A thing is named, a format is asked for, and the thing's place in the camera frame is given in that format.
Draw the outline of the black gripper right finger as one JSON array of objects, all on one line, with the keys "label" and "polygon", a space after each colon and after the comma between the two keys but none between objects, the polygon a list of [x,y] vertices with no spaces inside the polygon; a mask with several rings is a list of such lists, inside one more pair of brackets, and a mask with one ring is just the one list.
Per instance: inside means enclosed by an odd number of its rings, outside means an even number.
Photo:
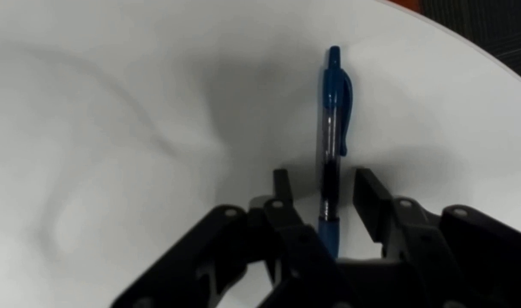
[{"label": "black gripper right finger", "polygon": [[521,231],[470,205],[432,214],[367,168],[355,175],[354,205],[383,246],[352,265],[367,308],[521,308]]}]

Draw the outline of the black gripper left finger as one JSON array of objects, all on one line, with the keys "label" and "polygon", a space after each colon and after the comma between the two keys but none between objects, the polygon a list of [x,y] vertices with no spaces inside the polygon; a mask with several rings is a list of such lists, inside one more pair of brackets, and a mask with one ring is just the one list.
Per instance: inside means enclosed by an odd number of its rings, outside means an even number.
[{"label": "black gripper left finger", "polygon": [[289,171],[275,169],[273,185],[249,210],[217,205],[110,308],[217,308],[256,262],[273,282],[258,308],[354,308],[335,258],[294,209]]}]

